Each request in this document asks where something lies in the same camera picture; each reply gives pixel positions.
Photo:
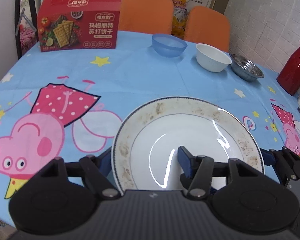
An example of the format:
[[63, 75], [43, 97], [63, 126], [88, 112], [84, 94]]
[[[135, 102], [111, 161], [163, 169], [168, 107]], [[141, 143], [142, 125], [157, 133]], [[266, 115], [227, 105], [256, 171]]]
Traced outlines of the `stainless steel bowl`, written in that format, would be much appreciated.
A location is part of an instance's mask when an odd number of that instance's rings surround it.
[[249, 59], [239, 54], [230, 54], [230, 58], [232, 60], [232, 71], [241, 79], [247, 82], [254, 82], [257, 79], [264, 78], [262, 70]]

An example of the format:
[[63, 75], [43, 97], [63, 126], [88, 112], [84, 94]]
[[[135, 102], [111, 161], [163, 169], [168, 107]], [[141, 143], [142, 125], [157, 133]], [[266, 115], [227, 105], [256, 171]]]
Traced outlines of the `blue plastic bowl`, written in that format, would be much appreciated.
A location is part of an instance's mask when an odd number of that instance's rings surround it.
[[152, 47], [161, 56], [179, 57], [187, 48], [187, 43], [172, 35], [153, 34]]

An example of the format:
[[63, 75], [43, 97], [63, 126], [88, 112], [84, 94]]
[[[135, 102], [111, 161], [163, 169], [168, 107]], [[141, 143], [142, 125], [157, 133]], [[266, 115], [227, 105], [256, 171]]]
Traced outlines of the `blue cartoon pig tablecloth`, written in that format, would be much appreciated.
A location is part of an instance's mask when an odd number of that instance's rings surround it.
[[112, 149], [123, 121], [147, 102], [197, 98], [234, 115], [259, 148], [300, 156], [295, 97], [264, 69], [246, 82], [226, 67], [202, 68], [196, 44], [159, 55], [149, 34], [121, 31], [115, 49], [30, 49], [0, 82], [0, 220], [12, 224], [12, 196], [55, 157], [77, 162]]

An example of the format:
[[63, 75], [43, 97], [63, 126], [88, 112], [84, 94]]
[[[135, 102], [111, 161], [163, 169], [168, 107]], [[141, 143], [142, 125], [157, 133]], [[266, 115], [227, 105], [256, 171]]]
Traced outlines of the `red thermos jug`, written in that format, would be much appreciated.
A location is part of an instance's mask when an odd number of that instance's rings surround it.
[[300, 88], [300, 47], [290, 56], [276, 80], [291, 96], [298, 91]]

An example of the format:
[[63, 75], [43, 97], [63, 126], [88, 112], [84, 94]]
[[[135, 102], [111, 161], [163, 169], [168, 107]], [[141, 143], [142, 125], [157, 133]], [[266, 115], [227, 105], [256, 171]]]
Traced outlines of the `right orange chair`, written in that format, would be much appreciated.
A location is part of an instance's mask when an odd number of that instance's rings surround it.
[[187, 17], [184, 41], [204, 43], [228, 52], [230, 22], [226, 16], [215, 10], [195, 6]]

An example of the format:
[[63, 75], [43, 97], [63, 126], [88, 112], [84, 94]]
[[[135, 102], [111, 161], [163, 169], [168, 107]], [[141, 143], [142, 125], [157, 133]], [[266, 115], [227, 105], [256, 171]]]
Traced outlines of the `orange chair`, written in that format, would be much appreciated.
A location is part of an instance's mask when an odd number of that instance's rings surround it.
[[122, 0], [119, 30], [170, 35], [173, 11], [172, 0]]
[[215, 10], [195, 6], [187, 17], [184, 41], [204, 43], [228, 52], [230, 22], [226, 16]]

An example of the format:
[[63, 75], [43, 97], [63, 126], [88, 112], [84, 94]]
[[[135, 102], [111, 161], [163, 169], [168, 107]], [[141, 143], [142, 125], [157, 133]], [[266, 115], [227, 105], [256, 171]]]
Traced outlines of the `red cracker box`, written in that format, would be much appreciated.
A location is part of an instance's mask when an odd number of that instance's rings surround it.
[[122, 0], [43, 0], [37, 15], [42, 52], [116, 48]]

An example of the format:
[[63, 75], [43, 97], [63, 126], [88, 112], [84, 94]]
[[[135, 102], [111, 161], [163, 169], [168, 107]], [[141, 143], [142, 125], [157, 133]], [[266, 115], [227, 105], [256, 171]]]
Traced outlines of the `left orange chair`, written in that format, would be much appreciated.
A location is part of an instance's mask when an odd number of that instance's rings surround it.
[[170, 35], [173, 11], [172, 0], [122, 0], [119, 30]]

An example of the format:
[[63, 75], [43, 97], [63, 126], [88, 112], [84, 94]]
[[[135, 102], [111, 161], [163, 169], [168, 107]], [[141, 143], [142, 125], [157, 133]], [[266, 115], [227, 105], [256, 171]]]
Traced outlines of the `yellow snack bag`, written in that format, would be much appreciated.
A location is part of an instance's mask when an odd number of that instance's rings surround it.
[[172, 0], [174, 5], [172, 35], [184, 39], [186, 20], [187, 20], [187, 3], [189, 0]]

